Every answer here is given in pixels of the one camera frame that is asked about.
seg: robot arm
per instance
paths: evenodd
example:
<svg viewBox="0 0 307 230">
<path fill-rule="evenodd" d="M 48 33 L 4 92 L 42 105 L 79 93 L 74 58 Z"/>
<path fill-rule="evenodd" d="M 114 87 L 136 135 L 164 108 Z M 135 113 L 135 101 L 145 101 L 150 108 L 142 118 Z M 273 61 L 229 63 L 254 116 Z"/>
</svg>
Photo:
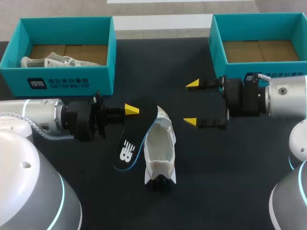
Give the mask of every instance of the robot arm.
<svg viewBox="0 0 307 230">
<path fill-rule="evenodd" d="M 100 93 L 90 102 L 75 101 L 66 106 L 61 99 L 28 99 L 0 102 L 0 117 L 26 121 L 38 134 L 49 140 L 88 141 L 94 133 L 105 137 L 105 125 L 124 124 L 127 111 L 105 108 Z"/>
<path fill-rule="evenodd" d="M 260 87 L 259 79 L 268 81 L 268 86 Z M 307 160 L 307 76 L 270 78 L 253 74 L 247 81 L 239 78 L 216 80 L 196 80 L 187 85 L 188 90 L 202 90 L 212 87 L 222 89 L 225 113 L 222 119 L 185 118 L 197 126 L 225 128 L 229 116 L 259 116 L 268 114 L 272 118 L 298 119 L 291 132 L 289 146 L 300 161 Z"/>
</svg>

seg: black table surface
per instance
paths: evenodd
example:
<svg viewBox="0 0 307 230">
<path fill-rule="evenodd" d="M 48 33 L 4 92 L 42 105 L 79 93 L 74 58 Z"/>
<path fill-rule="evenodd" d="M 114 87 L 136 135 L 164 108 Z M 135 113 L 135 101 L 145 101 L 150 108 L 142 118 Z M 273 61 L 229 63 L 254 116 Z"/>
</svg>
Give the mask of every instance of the black table surface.
<svg viewBox="0 0 307 230">
<path fill-rule="evenodd" d="M 6 45 L 0 43 L 2 50 Z M 114 95 L 106 106 L 145 95 L 166 110 L 177 137 L 172 191 L 144 186 L 143 151 L 129 171 L 112 167 L 121 125 L 108 125 L 107 139 L 93 142 L 35 136 L 36 147 L 78 195 L 83 230 L 274 229 L 269 197 L 291 171 L 288 140 L 297 121 L 263 115 L 231 119 L 226 130 L 197 129 L 183 118 L 218 116 L 222 101 L 217 90 L 186 90 L 199 77 L 215 77 L 207 38 L 118 40 Z M 12 98 L 1 80 L 0 99 Z"/>
</svg>

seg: shoelace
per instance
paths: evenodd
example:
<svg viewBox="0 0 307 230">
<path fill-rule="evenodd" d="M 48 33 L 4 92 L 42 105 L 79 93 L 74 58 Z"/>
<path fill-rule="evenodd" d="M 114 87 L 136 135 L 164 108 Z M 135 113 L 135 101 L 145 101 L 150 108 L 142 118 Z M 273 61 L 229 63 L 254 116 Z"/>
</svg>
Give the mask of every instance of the shoelace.
<svg viewBox="0 0 307 230">
<path fill-rule="evenodd" d="M 74 62 L 74 64 L 75 64 L 74 66 L 81 66 L 81 61 L 73 59 L 69 56 L 64 56 L 64 58 L 69 58 L 69 61 L 64 61 L 64 65 L 67 66 L 67 67 L 69 67 L 72 62 Z"/>
</svg>

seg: shoe insole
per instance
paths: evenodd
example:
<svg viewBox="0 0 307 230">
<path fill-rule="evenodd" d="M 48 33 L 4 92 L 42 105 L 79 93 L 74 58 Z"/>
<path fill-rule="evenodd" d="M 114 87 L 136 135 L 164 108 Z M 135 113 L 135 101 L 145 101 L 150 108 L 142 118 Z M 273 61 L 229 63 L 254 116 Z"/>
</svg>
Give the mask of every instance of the shoe insole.
<svg viewBox="0 0 307 230">
<path fill-rule="evenodd" d="M 117 170 L 128 170 L 133 167 L 144 138 L 158 114 L 157 103 L 151 98 L 138 98 L 128 104 L 139 108 L 140 113 L 125 116 L 125 129 L 113 158 L 113 165 Z"/>
<path fill-rule="evenodd" d="M 150 161 L 170 161 L 173 155 L 171 139 L 167 130 L 154 124 L 147 136 Z"/>
</svg>

